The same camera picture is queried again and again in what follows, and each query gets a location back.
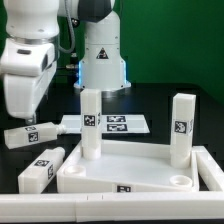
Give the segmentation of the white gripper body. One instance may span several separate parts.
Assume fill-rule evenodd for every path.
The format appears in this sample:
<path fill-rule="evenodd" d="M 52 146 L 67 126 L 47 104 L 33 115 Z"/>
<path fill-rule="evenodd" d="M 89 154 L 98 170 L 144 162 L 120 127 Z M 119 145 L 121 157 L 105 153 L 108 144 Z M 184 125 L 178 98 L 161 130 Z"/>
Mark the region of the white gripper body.
<path fill-rule="evenodd" d="M 56 61 L 41 76 L 3 73 L 7 112 L 15 118 L 31 119 L 56 72 Z"/>

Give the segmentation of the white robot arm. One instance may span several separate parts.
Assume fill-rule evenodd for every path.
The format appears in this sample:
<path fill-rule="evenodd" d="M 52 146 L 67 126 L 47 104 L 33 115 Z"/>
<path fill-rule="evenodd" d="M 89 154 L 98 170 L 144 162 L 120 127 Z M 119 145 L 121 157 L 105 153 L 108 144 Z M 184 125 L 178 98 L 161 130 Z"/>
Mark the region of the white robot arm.
<path fill-rule="evenodd" d="M 6 109 L 20 119 L 34 119 L 56 73 L 62 48 L 58 19 L 74 27 L 85 23 L 85 53 L 78 63 L 78 89 L 99 89 L 110 96 L 131 86 L 120 56 L 120 19 L 115 0 L 3 0 L 8 37 L 0 57 Z"/>

